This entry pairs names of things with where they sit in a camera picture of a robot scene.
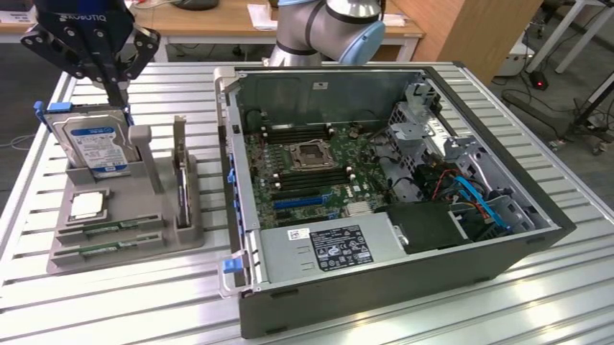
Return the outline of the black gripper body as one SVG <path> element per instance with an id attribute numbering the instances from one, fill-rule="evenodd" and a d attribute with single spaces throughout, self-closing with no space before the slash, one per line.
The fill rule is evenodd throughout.
<path id="1" fill-rule="evenodd" d="M 122 57 L 122 51 L 135 29 L 135 17 L 123 1 L 39 1 L 38 24 L 52 33 L 68 25 L 87 35 L 100 30 L 99 37 L 107 39 L 116 67 L 128 60 Z"/>

